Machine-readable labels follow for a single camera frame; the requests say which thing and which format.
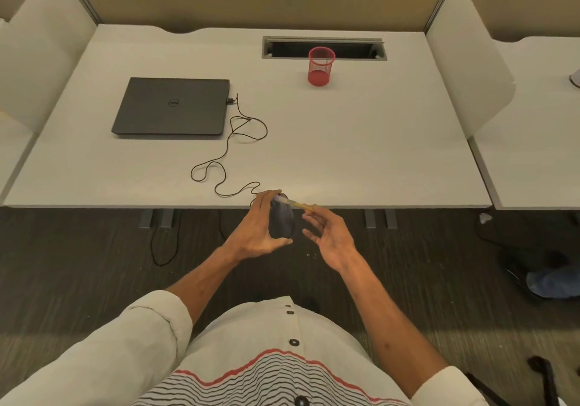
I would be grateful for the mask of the white striped button shirt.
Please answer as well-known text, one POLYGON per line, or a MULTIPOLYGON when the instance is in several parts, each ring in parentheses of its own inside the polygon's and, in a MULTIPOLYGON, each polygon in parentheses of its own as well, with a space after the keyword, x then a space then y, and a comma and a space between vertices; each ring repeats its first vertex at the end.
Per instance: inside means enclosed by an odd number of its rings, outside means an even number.
POLYGON ((0 406, 488 406, 453 366, 408 398, 355 338, 289 296, 241 304, 191 335, 181 300, 151 292, 0 406))

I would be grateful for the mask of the white desk divider panel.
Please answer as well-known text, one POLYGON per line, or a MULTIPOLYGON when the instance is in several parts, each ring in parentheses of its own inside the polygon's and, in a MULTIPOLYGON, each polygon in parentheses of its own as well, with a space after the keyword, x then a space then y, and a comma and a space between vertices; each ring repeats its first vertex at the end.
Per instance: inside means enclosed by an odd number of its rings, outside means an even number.
POLYGON ((466 139, 507 107, 516 81, 472 0, 445 0, 427 42, 466 139))
POLYGON ((0 111, 39 133, 96 28, 79 0, 25 0, 0 28, 0 111))

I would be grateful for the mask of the black computer mouse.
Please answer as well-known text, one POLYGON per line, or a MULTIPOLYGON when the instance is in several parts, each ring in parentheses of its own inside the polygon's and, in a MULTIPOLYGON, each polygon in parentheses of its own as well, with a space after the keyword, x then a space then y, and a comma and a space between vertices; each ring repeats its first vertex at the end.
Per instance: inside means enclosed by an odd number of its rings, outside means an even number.
POLYGON ((280 193, 275 196, 270 204, 269 234, 273 239, 292 239, 295 232, 295 219, 291 205, 282 202, 287 199, 286 194, 280 193))

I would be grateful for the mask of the person's right forearm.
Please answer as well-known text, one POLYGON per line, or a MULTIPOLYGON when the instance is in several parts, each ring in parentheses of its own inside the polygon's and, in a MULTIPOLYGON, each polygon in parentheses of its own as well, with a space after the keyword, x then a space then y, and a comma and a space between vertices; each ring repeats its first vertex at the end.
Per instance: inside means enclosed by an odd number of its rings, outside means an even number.
POLYGON ((335 268, 354 301, 381 367, 412 398, 448 363, 403 314, 357 250, 350 250, 335 268))

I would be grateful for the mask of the person's left hand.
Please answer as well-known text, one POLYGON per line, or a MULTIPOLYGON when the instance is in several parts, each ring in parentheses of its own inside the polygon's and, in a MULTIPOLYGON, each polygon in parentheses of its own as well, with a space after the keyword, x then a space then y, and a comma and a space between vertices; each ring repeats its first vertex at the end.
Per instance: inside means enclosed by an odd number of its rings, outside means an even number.
POLYGON ((224 242, 223 248, 235 261, 240 262, 272 253, 265 252, 265 239, 271 237, 269 234, 270 204, 272 199, 280 193, 281 190, 258 193, 246 216, 224 242))

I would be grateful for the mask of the dark grey closed laptop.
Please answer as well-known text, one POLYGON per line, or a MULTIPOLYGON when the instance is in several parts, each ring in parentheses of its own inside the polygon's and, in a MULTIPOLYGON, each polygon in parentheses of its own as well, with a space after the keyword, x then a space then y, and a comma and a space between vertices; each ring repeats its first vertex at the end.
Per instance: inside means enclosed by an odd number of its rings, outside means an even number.
POLYGON ((131 77, 111 131, 136 137, 220 136, 229 101, 228 79, 131 77))

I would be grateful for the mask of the person's right hand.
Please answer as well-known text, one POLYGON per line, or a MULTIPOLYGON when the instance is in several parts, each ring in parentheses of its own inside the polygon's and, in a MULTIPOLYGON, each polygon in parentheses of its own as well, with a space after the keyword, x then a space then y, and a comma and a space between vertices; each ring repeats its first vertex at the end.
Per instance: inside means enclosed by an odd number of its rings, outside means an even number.
POLYGON ((340 226, 322 226, 313 218, 313 212, 307 210, 304 210, 302 218, 317 230, 317 233, 314 233, 304 228, 303 235, 318 246, 325 263, 344 277, 352 263, 359 257, 344 219, 341 217, 340 226))

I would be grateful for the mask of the red mesh pen cup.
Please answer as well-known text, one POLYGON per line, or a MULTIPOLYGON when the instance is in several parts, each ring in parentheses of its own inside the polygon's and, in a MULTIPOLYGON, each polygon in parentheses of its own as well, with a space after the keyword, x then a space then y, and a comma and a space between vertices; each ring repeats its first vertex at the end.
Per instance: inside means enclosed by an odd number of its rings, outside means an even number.
POLYGON ((315 87, 327 85, 335 60, 336 55, 329 47, 312 48, 308 53, 308 82, 315 87))

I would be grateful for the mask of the thin yellow strip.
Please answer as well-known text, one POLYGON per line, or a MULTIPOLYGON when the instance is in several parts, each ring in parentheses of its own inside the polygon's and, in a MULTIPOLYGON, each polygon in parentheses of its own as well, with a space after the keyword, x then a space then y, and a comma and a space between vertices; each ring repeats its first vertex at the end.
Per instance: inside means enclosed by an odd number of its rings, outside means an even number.
POLYGON ((283 197, 282 195, 276 195, 273 198, 273 200, 276 202, 280 202, 282 204, 288 205, 288 206, 294 206, 297 208, 301 208, 303 210, 307 210, 309 212, 314 212, 314 209, 312 208, 312 206, 294 201, 294 200, 289 199, 287 197, 283 197))

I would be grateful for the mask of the black chair part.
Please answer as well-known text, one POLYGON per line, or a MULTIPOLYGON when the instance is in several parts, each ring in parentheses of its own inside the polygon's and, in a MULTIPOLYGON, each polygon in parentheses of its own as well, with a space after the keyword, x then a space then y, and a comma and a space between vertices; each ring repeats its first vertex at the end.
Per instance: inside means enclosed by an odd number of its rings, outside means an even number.
MULTIPOLYGON (((551 362, 540 356, 532 356, 527 359, 527 364, 535 373, 539 373, 542 376, 544 406, 568 406, 565 401, 561 399, 557 391, 555 374, 551 362)), ((493 405, 511 406, 506 400, 497 395, 491 388, 486 386, 472 373, 465 372, 464 375, 472 385, 483 394, 484 397, 492 402, 493 405)))

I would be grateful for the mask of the person's left forearm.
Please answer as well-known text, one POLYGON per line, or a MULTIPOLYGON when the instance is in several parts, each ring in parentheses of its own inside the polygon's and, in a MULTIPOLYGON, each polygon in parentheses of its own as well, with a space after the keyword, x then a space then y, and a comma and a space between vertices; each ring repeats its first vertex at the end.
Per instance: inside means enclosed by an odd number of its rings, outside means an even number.
POLYGON ((195 325, 211 297, 239 262, 240 256, 236 249, 219 247, 194 270, 170 285, 166 291, 175 295, 184 304, 192 324, 195 325))

